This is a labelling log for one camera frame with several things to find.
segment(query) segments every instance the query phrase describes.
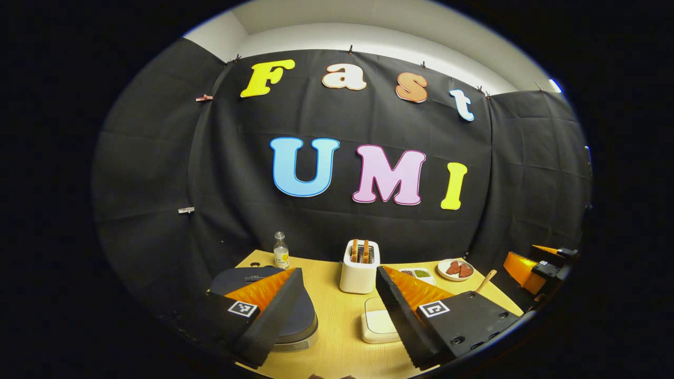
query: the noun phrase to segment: white plate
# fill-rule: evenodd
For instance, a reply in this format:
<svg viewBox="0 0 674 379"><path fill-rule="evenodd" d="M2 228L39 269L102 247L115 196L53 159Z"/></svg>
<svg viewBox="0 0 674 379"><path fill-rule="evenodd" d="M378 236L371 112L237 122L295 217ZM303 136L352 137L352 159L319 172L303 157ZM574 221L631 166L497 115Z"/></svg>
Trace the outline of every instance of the white plate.
<svg viewBox="0 0 674 379"><path fill-rule="evenodd" d="M420 281L425 281L426 283L428 283L428 284L430 284L430 285L435 285L435 278L433 278L433 274L432 274L430 271L428 271L427 269L425 269L425 268L422 268L422 267L407 268L407 267L405 267L405 268L399 268L399 269L398 269L398 271L403 271L403 270L412 271L412 273L414 274L414 277L415 277L415 278L419 279ZM422 271L425 271L429 276L421 276L421 277L419 277L419 276L417 276L417 274L415 273L415 270L422 270Z"/></svg>
<svg viewBox="0 0 674 379"><path fill-rule="evenodd" d="M461 266L462 264L467 264L468 267L472 268L472 274L466 276L465 278L460 278L459 274L449 275L447 273L447 270L449 270L450 265L452 264L453 261L459 262L459 266ZM437 273L440 274L445 279L449 279L449 280L455 281L455 282L462 282L462 281L465 281L466 279L471 278L473 275L475 275L475 267L473 267L472 264L470 264L468 262L464 262L462 260L445 259L445 260L441 260L440 262L437 263Z"/></svg>

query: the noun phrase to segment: letter m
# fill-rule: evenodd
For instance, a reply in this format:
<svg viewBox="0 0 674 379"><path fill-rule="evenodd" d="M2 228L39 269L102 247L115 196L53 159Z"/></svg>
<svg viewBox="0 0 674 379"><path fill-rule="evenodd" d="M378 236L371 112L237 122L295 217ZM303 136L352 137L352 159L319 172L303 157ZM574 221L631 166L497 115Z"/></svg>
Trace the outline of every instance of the letter m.
<svg viewBox="0 0 674 379"><path fill-rule="evenodd" d="M421 202L419 178L421 177L421 165L426 161L424 153L407 150L402 153L396 167L391 169L381 146L361 145L356 152L363 158L363 168L358 192L353 194L354 201L371 203L377 200L373 192L376 183L384 202L391 198L398 184L400 184L400 190L393 198L397 204L417 205Z"/></svg>

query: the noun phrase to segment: glass bottle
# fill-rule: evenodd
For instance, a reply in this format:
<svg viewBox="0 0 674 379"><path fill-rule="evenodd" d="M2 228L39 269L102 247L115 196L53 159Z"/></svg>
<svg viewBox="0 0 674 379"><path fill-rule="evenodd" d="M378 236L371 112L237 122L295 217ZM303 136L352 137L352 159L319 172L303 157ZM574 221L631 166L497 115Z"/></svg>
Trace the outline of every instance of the glass bottle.
<svg viewBox="0 0 674 379"><path fill-rule="evenodd" d="M281 231L277 231L274 235L276 243L274 244L274 264L279 268L288 268L290 260L288 259L288 245L286 245L286 235Z"/></svg>

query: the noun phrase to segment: white wall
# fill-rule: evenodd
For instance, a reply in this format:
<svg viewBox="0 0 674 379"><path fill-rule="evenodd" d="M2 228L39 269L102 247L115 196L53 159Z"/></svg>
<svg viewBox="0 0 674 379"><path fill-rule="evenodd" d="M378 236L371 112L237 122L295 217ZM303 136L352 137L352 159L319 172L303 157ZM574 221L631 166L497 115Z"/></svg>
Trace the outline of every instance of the white wall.
<svg viewBox="0 0 674 379"><path fill-rule="evenodd" d="M228 61L264 53L303 49L348 50L383 55L452 76L489 94L517 91L494 71L455 50L396 30L361 24L318 23L287 26L248 35L229 11L190 31L185 38Z"/></svg>
<svg viewBox="0 0 674 379"><path fill-rule="evenodd" d="M196 26L184 37L227 62L237 56L237 49L248 33L229 11Z"/></svg>

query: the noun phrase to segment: letter u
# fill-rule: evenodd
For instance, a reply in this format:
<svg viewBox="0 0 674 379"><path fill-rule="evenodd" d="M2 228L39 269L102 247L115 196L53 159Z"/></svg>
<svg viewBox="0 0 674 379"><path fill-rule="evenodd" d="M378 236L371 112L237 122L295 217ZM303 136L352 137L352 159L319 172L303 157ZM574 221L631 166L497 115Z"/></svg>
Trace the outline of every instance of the letter u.
<svg viewBox="0 0 674 379"><path fill-rule="evenodd" d="M316 176L312 181L297 179L297 150L304 143L299 138L274 138L269 145L274 149L274 184L290 196L308 198L322 194L332 180L332 156L339 148L339 141L331 138L316 138L311 145L316 149Z"/></svg>

